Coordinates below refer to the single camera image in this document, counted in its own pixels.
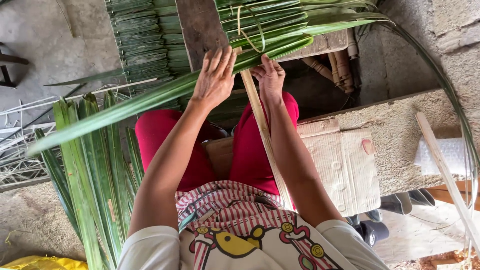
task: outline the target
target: person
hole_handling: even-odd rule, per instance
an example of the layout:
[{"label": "person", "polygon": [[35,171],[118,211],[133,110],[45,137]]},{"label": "person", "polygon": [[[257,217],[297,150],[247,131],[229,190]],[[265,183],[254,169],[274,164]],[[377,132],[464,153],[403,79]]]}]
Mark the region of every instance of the person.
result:
[{"label": "person", "polygon": [[285,71],[265,54],[251,72],[297,212],[284,209],[250,105],[235,128],[229,179],[216,180],[201,143],[218,135],[205,120],[230,95],[236,57],[230,46],[206,53],[184,113],[139,118],[145,176],[118,269],[387,269],[328,197],[296,131],[298,105],[282,92]]}]

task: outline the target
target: cardboard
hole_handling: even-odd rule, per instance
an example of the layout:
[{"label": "cardboard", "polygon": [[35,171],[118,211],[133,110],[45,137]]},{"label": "cardboard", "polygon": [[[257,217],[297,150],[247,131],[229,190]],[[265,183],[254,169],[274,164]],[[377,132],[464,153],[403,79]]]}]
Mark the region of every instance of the cardboard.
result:
[{"label": "cardboard", "polygon": [[[300,124],[297,131],[309,150],[328,195],[342,216],[380,206],[375,147],[368,128],[341,132],[334,118]],[[204,144],[219,180],[227,180],[233,138]]]}]

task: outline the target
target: red trousers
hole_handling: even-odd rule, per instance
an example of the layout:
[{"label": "red trousers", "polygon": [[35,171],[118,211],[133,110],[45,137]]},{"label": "red trousers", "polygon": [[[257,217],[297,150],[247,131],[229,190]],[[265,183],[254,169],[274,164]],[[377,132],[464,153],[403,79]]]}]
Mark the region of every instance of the red trousers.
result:
[{"label": "red trousers", "polygon": [[[287,92],[283,92],[283,100],[292,123],[297,128],[298,104],[292,95]],[[144,113],[138,119],[135,125],[135,133],[140,145],[140,154],[145,171],[180,116],[181,112],[176,110],[153,110]],[[192,155],[180,181],[178,191],[190,191],[217,180],[212,164],[201,143],[207,139],[219,138],[221,137],[218,130],[205,121],[193,146]],[[239,124],[235,128],[232,167],[228,179],[278,195],[278,189],[250,103],[247,104]]]}]

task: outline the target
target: woman's left hand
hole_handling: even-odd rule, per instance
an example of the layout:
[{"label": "woman's left hand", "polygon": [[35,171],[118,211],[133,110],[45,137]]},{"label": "woman's left hand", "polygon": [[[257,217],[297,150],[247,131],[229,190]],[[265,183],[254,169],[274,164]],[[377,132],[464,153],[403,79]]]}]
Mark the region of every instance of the woman's left hand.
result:
[{"label": "woman's left hand", "polygon": [[211,54],[212,51],[205,54],[202,71],[190,98],[191,102],[200,104],[208,111],[230,96],[235,78],[232,75],[233,65],[237,59],[231,46],[223,50],[217,49],[212,59]]}]

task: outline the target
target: yellow bag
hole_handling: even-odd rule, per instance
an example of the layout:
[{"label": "yellow bag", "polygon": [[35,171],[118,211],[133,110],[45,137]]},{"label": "yellow bag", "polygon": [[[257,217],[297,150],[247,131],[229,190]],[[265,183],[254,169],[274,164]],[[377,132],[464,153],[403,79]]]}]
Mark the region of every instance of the yellow bag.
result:
[{"label": "yellow bag", "polygon": [[84,261],[40,256],[23,257],[1,267],[14,270],[88,270]]}]

